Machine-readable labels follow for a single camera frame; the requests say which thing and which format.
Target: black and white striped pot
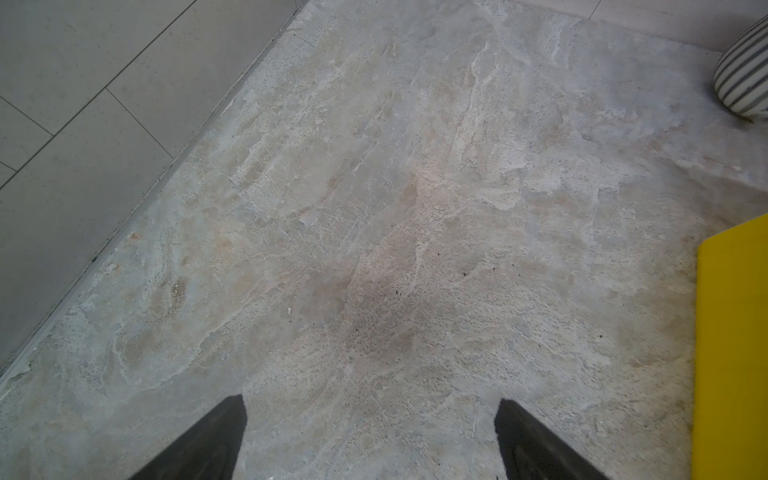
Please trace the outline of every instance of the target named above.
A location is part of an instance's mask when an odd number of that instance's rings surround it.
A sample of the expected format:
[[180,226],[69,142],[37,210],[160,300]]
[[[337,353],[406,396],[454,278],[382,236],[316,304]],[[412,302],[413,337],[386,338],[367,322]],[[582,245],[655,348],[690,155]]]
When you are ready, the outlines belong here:
[[768,15],[745,31],[717,62],[715,92],[733,113],[768,119]]

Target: yellow panel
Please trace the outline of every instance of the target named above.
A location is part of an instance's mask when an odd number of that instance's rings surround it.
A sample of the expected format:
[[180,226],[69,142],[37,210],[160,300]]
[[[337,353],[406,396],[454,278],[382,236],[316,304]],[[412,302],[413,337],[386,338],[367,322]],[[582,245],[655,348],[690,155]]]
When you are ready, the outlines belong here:
[[768,479],[768,214],[699,247],[691,478]]

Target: striped object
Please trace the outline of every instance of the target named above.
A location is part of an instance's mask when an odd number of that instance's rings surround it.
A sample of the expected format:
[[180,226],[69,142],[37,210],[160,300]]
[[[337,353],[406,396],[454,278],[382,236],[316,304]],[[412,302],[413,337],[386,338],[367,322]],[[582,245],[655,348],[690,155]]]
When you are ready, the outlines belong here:
[[744,32],[715,67],[715,92],[745,118],[768,118],[768,15]]

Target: black stripe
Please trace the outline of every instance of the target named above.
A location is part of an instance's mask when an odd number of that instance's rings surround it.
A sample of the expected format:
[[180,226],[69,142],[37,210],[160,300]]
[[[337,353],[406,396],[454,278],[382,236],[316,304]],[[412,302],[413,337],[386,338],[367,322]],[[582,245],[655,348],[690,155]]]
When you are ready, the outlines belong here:
[[750,52],[751,48],[753,48],[755,45],[758,45],[760,42],[762,42],[763,40],[768,38],[768,28],[766,28],[766,31],[762,31],[761,30],[759,32],[759,34],[762,34],[762,35],[758,39],[756,39],[755,41],[750,43],[749,46],[746,46],[742,50],[740,50],[736,55],[734,55],[733,58],[730,59],[730,61],[728,62],[728,65],[723,67],[723,70],[719,73],[718,78],[715,78],[715,88],[719,89],[720,87],[722,87],[725,82],[730,80],[730,78],[733,76],[734,72],[739,71],[739,68],[742,68],[744,66],[744,64],[746,64],[750,60],[754,59],[754,55],[753,55],[752,58],[748,58],[746,61],[743,61],[741,63],[741,65],[739,65],[738,67],[734,68],[726,77],[722,77],[722,75],[725,73],[725,71],[728,68],[730,68],[730,66],[733,65],[733,63],[735,61],[741,59],[744,55],[746,55],[746,54],[748,54]]
[[[752,60],[754,60],[755,58],[757,58],[757,57],[761,56],[763,53],[765,53],[765,52],[766,52],[766,50],[768,50],[768,43],[766,43],[765,45],[763,45],[763,47],[762,47],[760,50],[758,50],[758,51],[756,51],[755,53],[753,53],[752,55],[750,55],[750,57],[749,57],[747,60],[745,60],[745,61],[741,62],[741,65],[739,65],[738,67],[734,68],[734,70],[728,74],[728,76],[725,78],[725,80],[723,80],[723,81],[720,83],[720,86],[719,86],[719,87],[717,87],[717,94],[720,94],[720,90],[721,90],[721,89],[722,89],[722,88],[725,86],[725,84],[726,84],[726,83],[728,83],[728,81],[729,81],[731,78],[733,78],[733,76],[734,76],[734,75],[738,76],[739,74],[741,74],[741,73],[743,72],[743,71],[742,71],[742,69],[743,69],[743,68],[744,68],[744,67],[745,67],[747,64],[749,64],[749,63],[750,63]],[[734,89],[735,87],[737,87],[738,85],[740,85],[740,84],[741,84],[741,82],[742,82],[742,81],[744,81],[744,78],[745,78],[745,77],[749,77],[749,76],[750,76],[751,74],[753,74],[753,73],[755,73],[755,69],[754,69],[754,68],[753,68],[753,69],[750,71],[750,73],[748,73],[748,74],[744,74],[744,75],[742,76],[742,78],[740,78],[739,80],[737,80],[737,82],[736,82],[735,84],[731,85],[731,87],[728,89],[728,92],[727,92],[726,94],[724,94],[724,95],[721,95],[720,97],[721,97],[721,98],[725,98],[725,97],[727,97],[727,96],[730,94],[730,92],[732,92],[732,91],[733,91],[733,89]]]
[[762,77],[760,80],[756,81],[754,85],[752,85],[751,87],[747,88],[747,89],[744,91],[744,93],[742,93],[741,95],[739,95],[739,97],[738,97],[736,100],[734,100],[734,101],[732,101],[732,102],[729,102],[729,104],[730,104],[731,106],[734,106],[735,104],[739,103],[739,102],[741,101],[741,99],[742,99],[742,98],[744,98],[744,97],[746,97],[748,94],[752,93],[752,90],[754,90],[755,88],[757,88],[757,87],[759,87],[760,85],[764,84],[764,83],[766,82],[766,80],[768,80],[768,74],[765,74],[765,75],[764,75],[764,76],[763,76],[763,77]]
[[755,25],[753,25],[752,28],[745,31],[729,48],[726,50],[727,55],[723,55],[720,57],[720,61],[717,62],[717,65],[715,65],[715,72],[720,70],[720,66],[723,64],[723,62],[726,60],[726,58],[731,58],[731,56],[736,53],[737,51],[741,51],[741,48],[746,44],[751,38],[753,38],[755,35],[759,35],[760,31],[762,31],[762,28],[765,25],[761,25],[763,23],[766,23],[768,25],[768,15],[764,16],[762,19],[760,19],[759,22],[757,22]]
[[741,113],[741,112],[743,112],[743,113],[747,113],[748,111],[752,110],[752,109],[753,109],[753,108],[755,108],[757,105],[759,105],[761,101],[764,101],[764,100],[766,100],[767,98],[768,98],[768,90],[764,91],[764,92],[763,92],[763,94],[762,94],[762,95],[760,95],[760,96],[757,98],[757,100],[753,101],[751,104],[747,105],[745,108],[740,108],[740,109],[739,109],[739,112],[737,112],[737,113]]

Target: white wall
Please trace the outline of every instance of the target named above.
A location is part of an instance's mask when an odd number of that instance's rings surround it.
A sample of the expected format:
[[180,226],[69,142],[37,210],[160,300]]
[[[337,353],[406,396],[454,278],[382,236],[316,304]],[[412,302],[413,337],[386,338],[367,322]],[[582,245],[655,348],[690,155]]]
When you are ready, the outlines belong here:
[[297,8],[0,5],[0,370]]

